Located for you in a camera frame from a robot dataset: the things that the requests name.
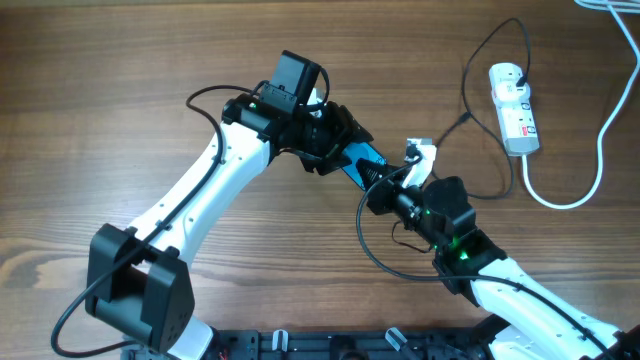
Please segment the teal screen Galaxy smartphone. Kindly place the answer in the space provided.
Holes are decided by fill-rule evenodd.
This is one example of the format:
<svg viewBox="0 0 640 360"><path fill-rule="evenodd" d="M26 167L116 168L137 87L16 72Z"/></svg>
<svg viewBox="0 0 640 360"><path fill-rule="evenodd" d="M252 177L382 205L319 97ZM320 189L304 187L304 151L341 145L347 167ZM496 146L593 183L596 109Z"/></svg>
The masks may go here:
<svg viewBox="0 0 640 360"><path fill-rule="evenodd" d="M342 154L351 161L342 171L363 191L388 172L386 158L370 143L351 143Z"/></svg>

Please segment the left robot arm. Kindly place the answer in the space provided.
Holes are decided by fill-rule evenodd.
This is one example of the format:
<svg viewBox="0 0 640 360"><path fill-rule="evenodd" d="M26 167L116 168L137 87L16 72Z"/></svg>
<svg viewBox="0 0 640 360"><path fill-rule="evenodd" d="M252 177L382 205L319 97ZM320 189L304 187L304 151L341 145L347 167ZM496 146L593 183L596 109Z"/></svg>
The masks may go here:
<svg viewBox="0 0 640 360"><path fill-rule="evenodd" d="M203 359L213 329L194 314L190 268L209 230L241 190L282 153L329 174L372 136L346 107L314 92L319 64L284 51L270 80L241 88L184 176L127 229L104 225L90 243L86 312L169 359Z"/></svg>

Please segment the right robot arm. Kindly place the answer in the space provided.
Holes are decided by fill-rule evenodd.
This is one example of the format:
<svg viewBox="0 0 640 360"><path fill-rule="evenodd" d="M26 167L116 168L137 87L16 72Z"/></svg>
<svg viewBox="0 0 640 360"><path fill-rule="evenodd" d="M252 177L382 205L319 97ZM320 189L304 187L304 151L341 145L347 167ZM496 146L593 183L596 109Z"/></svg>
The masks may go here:
<svg viewBox="0 0 640 360"><path fill-rule="evenodd" d="M480 347L492 359L636 359L639 331L624 332L576 309L536 282L476 224L462 180L418 186L423 163L403 167L359 160L359 204L395 213L434 254L436 275L452 294L491 313Z"/></svg>

